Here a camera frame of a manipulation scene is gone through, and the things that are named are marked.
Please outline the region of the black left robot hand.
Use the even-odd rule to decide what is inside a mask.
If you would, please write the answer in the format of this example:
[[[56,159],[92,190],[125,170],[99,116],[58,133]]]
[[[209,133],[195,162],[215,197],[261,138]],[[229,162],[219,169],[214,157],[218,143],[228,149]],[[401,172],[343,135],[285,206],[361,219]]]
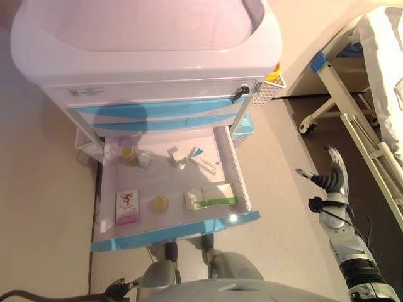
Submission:
[[[107,287],[104,295],[113,301],[125,301],[127,299],[126,295],[139,286],[141,279],[139,277],[133,281],[126,282],[124,278],[120,278]]]

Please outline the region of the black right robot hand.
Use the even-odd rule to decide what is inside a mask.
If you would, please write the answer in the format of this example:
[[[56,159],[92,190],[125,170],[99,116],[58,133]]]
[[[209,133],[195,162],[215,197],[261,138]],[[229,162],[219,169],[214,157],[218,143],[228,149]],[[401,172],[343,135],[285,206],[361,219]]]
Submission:
[[[341,154],[330,145],[326,145],[324,150],[328,152],[331,159],[329,174],[313,174],[300,168],[295,169],[295,172],[325,190],[326,193],[348,194],[348,172]]]

